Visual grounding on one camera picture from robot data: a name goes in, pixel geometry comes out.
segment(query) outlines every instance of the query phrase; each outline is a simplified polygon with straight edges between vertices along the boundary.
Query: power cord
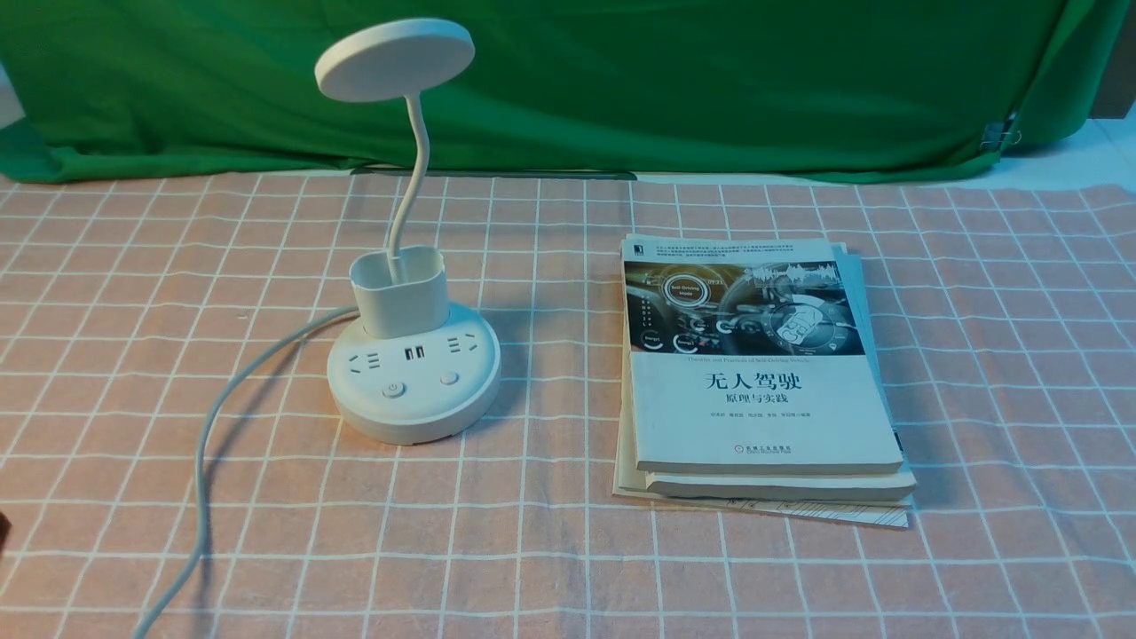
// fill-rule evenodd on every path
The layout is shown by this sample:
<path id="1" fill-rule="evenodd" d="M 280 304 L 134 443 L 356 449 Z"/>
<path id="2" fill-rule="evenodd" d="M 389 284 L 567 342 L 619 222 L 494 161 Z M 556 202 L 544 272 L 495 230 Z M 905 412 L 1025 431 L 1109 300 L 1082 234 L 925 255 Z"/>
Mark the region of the power cord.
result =
<path id="1" fill-rule="evenodd" d="M 220 407 L 228 399 L 228 396 L 233 393 L 233 390 L 241 384 L 244 380 L 249 377 L 257 368 L 264 365 L 265 362 L 270 359 L 274 355 L 283 350 L 285 347 L 290 346 L 292 342 L 304 338 L 308 333 L 311 333 L 318 329 L 321 329 L 326 324 L 329 324 L 336 320 L 345 317 L 348 315 L 354 315 L 359 313 L 359 308 L 354 306 L 344 306 L 336 308 L 331 313 L 321 317 L 312 320 L 301 329 L 298 329 L 292 334 L 281 339 L 275 345 L 268 348 L 265 352 L 252 360 L 251 364 L 245 366 L 240 373 L 233 376 L 232 380 L 225 384 L 222 389 L 220 395 L 217 396 L 217 400 L 214 401 L 212 408 L 209 414 L 206 415 L 206 421 L 201 428 L 201 438 L 198 440 L 198 453 L 194 459 L 193 467 L 193 483 L 194 489 L 198 493 L 197 506 L 198 506 L 198 536 L 193 543 L 193 550 L 190 553 L 190 558 L 185 563 L 185 567 L 182 569 L 181 574 L 174 580 L 166 594 L 161 596 L 161 599 L 150 609 L 149 613 L 142 621 L 139 622 L 137 629 L 134 630 L 134 639 L 145 639 L 147 633 L 150 632 L 150 628 L 158 621 L 161 613 L 166 609 L 166 606 L 177 596 L 185 582 L 190 580 L 190 575 L 193 574 L 193 570 L 197 569 L 198 563 L 201 561 L 201 556 L 204 554 L 206 547 L 206 536 L 208 534 L 208 508 L 209 503 L 206 499 L 206 482 L 204 482 L 204 456 L 206 456 L 206 443 L 209 441 L 209 433 L 212 431 L 214 422 L 217 421 L 217 415 L 220 413 Z"/>

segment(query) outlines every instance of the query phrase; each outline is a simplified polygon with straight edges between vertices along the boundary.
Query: round lamp head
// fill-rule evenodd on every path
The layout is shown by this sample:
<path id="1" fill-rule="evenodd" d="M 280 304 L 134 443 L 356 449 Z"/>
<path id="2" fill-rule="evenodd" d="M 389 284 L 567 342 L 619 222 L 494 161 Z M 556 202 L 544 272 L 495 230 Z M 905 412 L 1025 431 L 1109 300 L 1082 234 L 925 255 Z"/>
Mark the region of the round lamp head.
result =
<path id="1" fill-rule="evenodd" d="M 375 25 L 340 40 L 316 63 L 320 92 L 343 102 L 420 93 L 469 66 L 474 40 L 457 23 L 414 18 Z"/>

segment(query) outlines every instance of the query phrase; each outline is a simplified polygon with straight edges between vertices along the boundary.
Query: power strip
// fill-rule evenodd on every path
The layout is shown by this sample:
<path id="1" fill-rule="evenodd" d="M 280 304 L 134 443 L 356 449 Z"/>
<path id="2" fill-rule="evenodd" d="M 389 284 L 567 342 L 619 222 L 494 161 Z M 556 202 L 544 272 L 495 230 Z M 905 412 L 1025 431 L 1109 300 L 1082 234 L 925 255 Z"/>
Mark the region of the power strip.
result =
<path id="1" fill-rule="evenodd" d="M 375 339 L 356 320 L 327 357 L 343 421 L 386 443 L 423 443 L 476 422 L 501 383 L 501 343 L 481 315 L 450 302 L 425 333 Z"/>

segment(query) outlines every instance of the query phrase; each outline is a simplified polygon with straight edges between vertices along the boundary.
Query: white desk lamp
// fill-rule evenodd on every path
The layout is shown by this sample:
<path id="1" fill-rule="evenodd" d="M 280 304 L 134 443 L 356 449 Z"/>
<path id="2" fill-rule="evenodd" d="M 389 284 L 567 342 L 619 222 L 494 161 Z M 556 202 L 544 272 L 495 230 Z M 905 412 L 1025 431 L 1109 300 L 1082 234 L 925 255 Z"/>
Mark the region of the white desk lamp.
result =
<path id="1" fill-rule="evenodd" d="M 442 255 L 434 247 L 400 247 L 429 163 L 418 94 L 453 78 L 473 59 L 465 27 L 416 18 L 349 35 L 316 64 L 316 81 L 328 98 L 406 98 L 418 144 L 386 250 L 351 265 L 359 318 L 327 358 L 327 381 L 343 420 L 387 443 L 420 443 L 465 430 L 485 414 L 501 383 L 496 334 L 481 315 L 450 301 Z"/>

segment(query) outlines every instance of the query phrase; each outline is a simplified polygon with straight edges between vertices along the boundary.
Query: green cloth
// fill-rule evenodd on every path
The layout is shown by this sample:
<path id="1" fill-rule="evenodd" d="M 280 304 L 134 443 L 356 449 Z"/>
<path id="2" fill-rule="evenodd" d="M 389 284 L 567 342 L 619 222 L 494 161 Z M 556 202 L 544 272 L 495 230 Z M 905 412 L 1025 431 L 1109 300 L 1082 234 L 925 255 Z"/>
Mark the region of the green cloth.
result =
<path id="1" fill-rule="evenodd" d="M 410 166 L 404 105 L 312 67 L 375 23 L 463 24 L 477 57 L 423 96 L 438 171 L 776 172 L 878 182 L 996 163 L 1085 121 L 1127 0 L 7 0 L 28 117 L 0 171 L 66 182 Z"/>

